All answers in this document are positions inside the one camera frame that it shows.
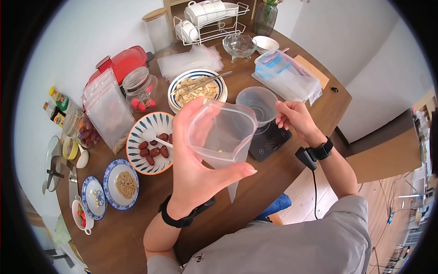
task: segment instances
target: gray shirt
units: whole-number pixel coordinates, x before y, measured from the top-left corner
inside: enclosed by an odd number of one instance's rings
[[[368,203],[347,196],[322,219],[289,225],[253,221],[194,254],[182,269],[165,256],[148,260],[149,274],[365,273],[371,256]]]

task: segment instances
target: blue cloth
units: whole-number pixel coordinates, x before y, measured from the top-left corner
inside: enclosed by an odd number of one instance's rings
[[[267,209],[265,209],[260,215],[258,215],[255,220],[264,220],[268,215],[274,214],[288,208],[292,205],[290,198],[286,194],[281,194]]]

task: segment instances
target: sauce bottle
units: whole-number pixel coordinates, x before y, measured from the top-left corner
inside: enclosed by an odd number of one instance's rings
[[[44,103],[42,107],[49,115],[50,120],[62,127],[64,125],[65,113],[62,112],[55,104],[48,102]]]
[[[69,99],[67,96],[62,95],[61,93],[57,92],[54,87],[51,87],[49,90],[49,95],[53,98],[58,108],[66,112],[68,109]]]

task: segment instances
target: glass vase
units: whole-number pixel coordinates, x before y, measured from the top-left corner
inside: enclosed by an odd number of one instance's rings
[[[254,33],[257,35],[271,35],[277,20],[277,5],[261,3],[256,10],[254,20]]]

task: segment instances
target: digital kitchen scale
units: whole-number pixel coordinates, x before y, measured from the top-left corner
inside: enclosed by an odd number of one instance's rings
[[[278,128],[275,119],[258,128],[249,147],[249,152],[262,162],[292,137],[292,133],[284,128]]]

